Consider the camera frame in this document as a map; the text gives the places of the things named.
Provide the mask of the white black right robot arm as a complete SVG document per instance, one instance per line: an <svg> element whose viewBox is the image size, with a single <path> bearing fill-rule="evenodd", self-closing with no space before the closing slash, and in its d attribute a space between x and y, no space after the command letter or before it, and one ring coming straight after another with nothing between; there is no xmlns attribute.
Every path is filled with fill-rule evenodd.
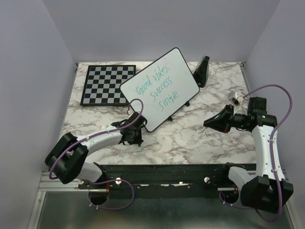
<svg viewBox="0 0 305 229"><path fill-rule="evenodd" d="M267 113L266 105L265 98L252 97L246 114L236 114L231 104L226 105L203 125L222 133L228 133L233 127L251 133L256 155L255 174L250 175L245 168L229 164L229 170L219 175L219 181L225 187L236 184L243 206L278 213L294 188L285 181L277 151L277 118Z"/></svg>

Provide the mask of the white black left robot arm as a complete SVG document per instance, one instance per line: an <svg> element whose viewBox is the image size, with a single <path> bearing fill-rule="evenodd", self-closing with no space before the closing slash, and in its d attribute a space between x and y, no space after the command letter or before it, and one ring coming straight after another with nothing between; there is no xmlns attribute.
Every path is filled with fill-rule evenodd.
<svg viewBox="0 0 305 229"><path fill-rule="evenodd" d="M64 134L45 159L50 178L58 178L63 184L75 179L89 181L94 188L102 188L106 177L98 163L86 162L87 156L112 145L140 146L143 142L141 129L147 120L134 112L128 119L114 122L104 131L76 137Z"/></svg>

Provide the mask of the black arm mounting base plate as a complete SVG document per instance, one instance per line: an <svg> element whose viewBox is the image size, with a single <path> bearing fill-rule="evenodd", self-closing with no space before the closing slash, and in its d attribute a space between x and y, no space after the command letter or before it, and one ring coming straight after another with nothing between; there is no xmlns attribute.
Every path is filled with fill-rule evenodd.
<svg viewBox="0 0 305 229"><path fill-rule="evenodd" d="M227 189L233 197L234 183L226 164L197 165L98 165L98 180L82 177L79 189L102 204L108 199L216 198L219 189Z"/></svg>

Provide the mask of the white whiteboard black frame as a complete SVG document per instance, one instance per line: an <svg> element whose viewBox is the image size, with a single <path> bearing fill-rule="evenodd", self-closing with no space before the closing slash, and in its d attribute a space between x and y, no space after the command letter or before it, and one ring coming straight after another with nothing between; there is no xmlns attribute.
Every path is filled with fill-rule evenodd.
<svg viewBox="0 0 305 229"><path fill-rule="evenodd" d="M200 88L179 48L173 48L123 82L120 90L133 110L142 110L146 130L153 132Z"/></svg>

